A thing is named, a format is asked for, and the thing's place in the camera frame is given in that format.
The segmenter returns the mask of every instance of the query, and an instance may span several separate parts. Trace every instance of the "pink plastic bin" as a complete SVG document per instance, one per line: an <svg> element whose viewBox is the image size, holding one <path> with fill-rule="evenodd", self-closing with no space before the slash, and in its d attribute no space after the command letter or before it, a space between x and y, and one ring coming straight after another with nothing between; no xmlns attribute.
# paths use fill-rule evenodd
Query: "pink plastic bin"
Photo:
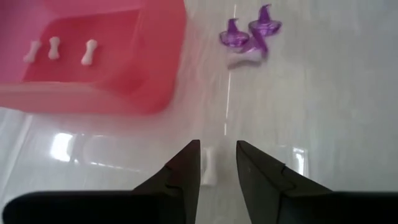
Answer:
<svg viewBox="0 0 398 224"><path fill-rule="evenodd" d="M0 0L0 106L39 113L149 114L174 92L183 0ZM61 40L48 58L49 38ZM93 64L80 61L98 41ZM22 61L32 40L36 61Z"/></svg>

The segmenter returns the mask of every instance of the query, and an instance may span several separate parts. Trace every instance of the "white bone-shaped toy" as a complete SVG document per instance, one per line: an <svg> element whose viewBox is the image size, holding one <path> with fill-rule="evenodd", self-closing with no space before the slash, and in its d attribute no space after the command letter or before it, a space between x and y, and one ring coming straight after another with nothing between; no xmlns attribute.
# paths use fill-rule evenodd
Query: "white bone-shaped toy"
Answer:
<svg viewBox="0 0 398 224"><path fill-rule="evenodd" d="M59 37L51 37L49 41L50 41L49 59L56 60L60 58L60 54L58 52L58 46L60 45L61 40Z"/></svg>
<svg viewBox="0 0 398 224"><path fill-rule="evenodd" d="M91 65L93 63L93 54L94 50L97 48L97 45L98 45L97 41L93 39L89 40L86 43L86 53L81 59L82 65Z"/></svg>
<svg viewBox="0 0 398 224"><path fill-rule="evenodd" d="M216 151L214 148L205 148L206 170L201 177L201 184L215 186L217 184Z"/></svg>
<svg viewBox="0 0 398 224"><path fill-rule="evenodd" d="M30 43L30 50L29 53L24 56L24 62L26 63L33 63L36 60L36 54L41 48L42 43L38 40L32 41Z"/></svg>

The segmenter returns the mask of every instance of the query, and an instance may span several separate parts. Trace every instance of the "glossy floor tile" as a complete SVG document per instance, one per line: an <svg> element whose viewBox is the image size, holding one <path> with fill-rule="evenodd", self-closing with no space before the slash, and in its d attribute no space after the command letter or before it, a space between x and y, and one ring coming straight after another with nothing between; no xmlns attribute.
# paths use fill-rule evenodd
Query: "glossy floor tile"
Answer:
<svg viewBox="0 0 398 224"><path fill-rule="evenodd" d="M226 20L272 3L267 62L226 68ZM0 111L1 205L35 190L133 189L192 139L218 154L197 223L250 223L236 172L246 140L333 190L398 190L398 2L186 0L173 102L145 118Z"/></svg>

